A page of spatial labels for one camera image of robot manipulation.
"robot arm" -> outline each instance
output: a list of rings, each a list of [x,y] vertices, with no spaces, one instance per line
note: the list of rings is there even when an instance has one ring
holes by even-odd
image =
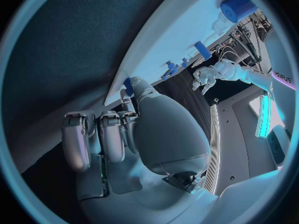
[[[199,86],[204,86],[203,95],[215,85],[216,79],[225,81],[241,80],[248,84],[252,83],[272,95],[270,77],[254,72],[250,67],[241,67],[239,64],[227,59],[218,61],[214,66],[201,67],[194,72],[193,76],[195,80],[192,89],[195,91]]]

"white robotic hand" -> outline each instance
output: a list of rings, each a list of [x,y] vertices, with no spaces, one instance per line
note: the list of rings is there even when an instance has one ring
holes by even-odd
[[[240,79],[241,81],[250,84],[251,78],[249,73],[253,72],[250,67],[241,67],[227,59],[221,59],[214,66],[210,67],[200,67],[194,73],[194,81],[192,84],[192,89],[195,91],[199,86],[204,86],[201,91],[204,95],[212,86],[216,84],[216,79],[226,80],[226,81],[236,81]]]

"purple light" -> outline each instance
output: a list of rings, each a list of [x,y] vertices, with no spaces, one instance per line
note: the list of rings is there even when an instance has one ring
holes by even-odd
[[[297,90],[297,88],[295,87],[295,85],[290,84],[290,83],[286,82],[285,80],[278,78],[277,75],[275,75],[274,71],[272,71],[271,74],[272,74],[272,77],[275,80],[279,81],[280,83],[284,84],[287,87],[290,87],[291,89],[293,89],[295,91]]]

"blue cylinder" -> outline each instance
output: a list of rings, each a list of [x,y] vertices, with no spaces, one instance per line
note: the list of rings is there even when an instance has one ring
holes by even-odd
[[[258,9],[250,0],[226,0],[222,2],[220,8],[226,18],[234,23],[238,23]]]
[[[197,42],[195,48],[200,52],[200,54],[204,57],[205,60],[208,60],[212,57],[210,51],[202,44],[201,41]]]

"robotic hand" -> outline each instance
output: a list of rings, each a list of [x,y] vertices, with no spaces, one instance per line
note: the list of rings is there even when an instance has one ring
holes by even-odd
[[[195,91],[199,86],[204,86],[202,94],[204,95],[212,86],[216,84],[216,79],[226,81],[241,81],[250,84],[250,73],[253,69],[250,67],[241,67],[230,60],[222,59],[214,66],[200,67],[197,69],[193,76],[195,80],[192,84],[192,89]]]

